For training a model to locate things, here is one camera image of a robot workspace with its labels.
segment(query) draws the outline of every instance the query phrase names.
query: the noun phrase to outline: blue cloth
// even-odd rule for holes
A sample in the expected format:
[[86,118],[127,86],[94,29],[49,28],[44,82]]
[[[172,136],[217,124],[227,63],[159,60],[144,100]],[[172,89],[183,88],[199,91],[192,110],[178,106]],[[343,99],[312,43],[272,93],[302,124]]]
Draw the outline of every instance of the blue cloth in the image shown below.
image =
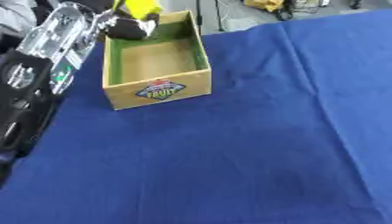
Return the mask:
[[118,112],[97,47],[0,192],[1,223],[391,223],[391,20],[206,36],[212,95]]

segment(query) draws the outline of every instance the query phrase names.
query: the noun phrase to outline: logo sticker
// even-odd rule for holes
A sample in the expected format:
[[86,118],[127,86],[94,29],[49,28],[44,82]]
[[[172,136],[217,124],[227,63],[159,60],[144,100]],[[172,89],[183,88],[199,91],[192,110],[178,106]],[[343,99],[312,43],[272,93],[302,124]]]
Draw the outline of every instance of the logo sticker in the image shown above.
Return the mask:
[[175,95],[186,86],[169,80],[155,80],[150,85],[136,93],[137,96],[163,101]]

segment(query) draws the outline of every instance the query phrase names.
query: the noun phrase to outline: floor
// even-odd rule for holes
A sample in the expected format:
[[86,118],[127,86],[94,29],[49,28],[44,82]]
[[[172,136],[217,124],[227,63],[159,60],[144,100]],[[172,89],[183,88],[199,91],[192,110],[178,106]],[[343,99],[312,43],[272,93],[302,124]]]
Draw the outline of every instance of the floor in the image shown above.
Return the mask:
[[[200,0],[204,24],[203,34],[218,33],[218,20],[216,17],[215,1]],[[296,13],[294,19],[319,18],[331,15],[349,14],[377,9],[392,8],[392,0],[362,0],[362,10],[350,10],[350,0],[331,0],[328,7],[320,8],[317,13]],[[166,11],[195,10],[196,0],[160,0]],[[254,25],[277,22],[276,18],[268,12],[252,9],[243,5],[240,0],[220,0],[220,12],[223,26],[226,31],[244,30]]]

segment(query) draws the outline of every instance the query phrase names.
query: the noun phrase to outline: yellow object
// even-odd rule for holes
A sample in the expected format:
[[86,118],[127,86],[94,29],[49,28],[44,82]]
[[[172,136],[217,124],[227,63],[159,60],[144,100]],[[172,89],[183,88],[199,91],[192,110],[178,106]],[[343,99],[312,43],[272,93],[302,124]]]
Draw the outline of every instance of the yellow object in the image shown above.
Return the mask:
[[284,0],[245,0],[245,4],[269,12],[278,10],[282,7]]
[[[115,0],[115,7],[120,0]],[[125,6],[132,17],[136,19],[143,19],[150,13],[160,13],[162,8],[155,0],[126,0]]]

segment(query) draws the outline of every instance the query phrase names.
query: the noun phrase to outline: open wooden box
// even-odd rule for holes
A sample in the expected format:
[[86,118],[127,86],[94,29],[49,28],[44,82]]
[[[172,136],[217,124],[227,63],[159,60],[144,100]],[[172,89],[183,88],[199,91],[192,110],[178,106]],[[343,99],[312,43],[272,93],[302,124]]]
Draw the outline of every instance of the open wooden box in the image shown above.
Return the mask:
[[144,40],[107,38],[103,88],[114,109],[211,94],[211,67],[193,15],[162,15]]

